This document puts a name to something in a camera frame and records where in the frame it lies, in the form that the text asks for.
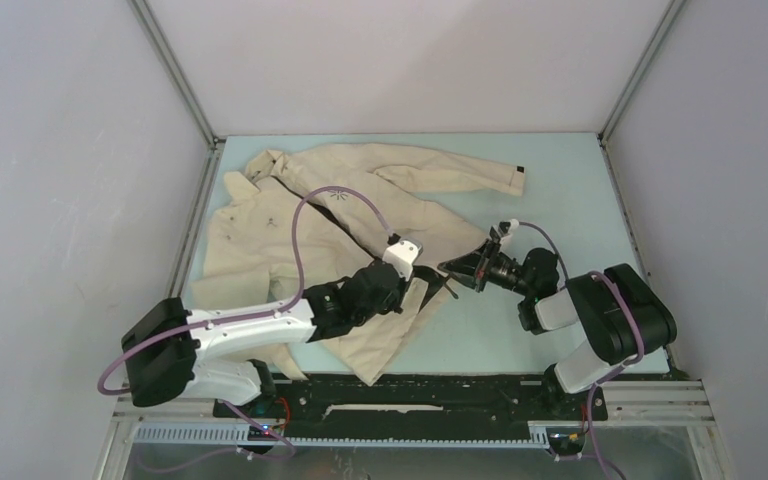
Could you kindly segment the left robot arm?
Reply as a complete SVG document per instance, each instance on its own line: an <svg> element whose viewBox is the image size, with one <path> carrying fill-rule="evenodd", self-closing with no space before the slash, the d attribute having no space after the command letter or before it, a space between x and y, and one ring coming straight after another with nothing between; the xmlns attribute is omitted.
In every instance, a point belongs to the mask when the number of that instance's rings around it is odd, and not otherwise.
<svg viewBox="0 0 768 480"><path fill-rule="evenodd" d="M285 343L341 338L389 314L419 314L446 285L446 277L419 266L411 280L375 260L352 276L306 288L288 311L280 303L238 310L188 310L178 297L160 301L121 339L134 406L158 406L178 398L216 399L264 416L276 403L265 363L235 366L229 355Z"/></svg>

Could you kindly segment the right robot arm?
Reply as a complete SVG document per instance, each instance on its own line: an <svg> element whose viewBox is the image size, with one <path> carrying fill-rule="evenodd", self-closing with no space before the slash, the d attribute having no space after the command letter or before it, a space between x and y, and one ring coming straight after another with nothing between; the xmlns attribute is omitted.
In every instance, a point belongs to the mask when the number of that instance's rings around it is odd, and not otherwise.
<svg viewBox="0 0 768 480"><path fill-rule="evenodd" d="M541 402L556 418L580 407L581 392L677 337L669 309L628 264L563 280L561 258L554 251L534 248L518 262L502 252L500 241L488 239L439 267L476 292L492 284L522 295L518 317L534 335L570 326L583 329L584 341L543 376Z"/></svg>

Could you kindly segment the beige zip jacket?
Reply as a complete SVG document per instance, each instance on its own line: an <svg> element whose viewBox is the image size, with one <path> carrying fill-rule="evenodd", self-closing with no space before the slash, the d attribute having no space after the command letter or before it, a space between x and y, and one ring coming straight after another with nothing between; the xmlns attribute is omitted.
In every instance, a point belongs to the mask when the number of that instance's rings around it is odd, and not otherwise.
<svg viewBox="0 0 768 480"><path fill-rule="evenodd" d="M431 195L495 190L519 197L525 172L415 146L326 144L264 150L222 183L228 199L208 222L202 273L190 285L199 309L255 306L350 276L382 256L391 234L418 241L417 266L440 272L440 262L479 247L486 232ZM325 347L373 384L445 301L441 289L427 311L389 314L390 327L375 318Z"/></svg>

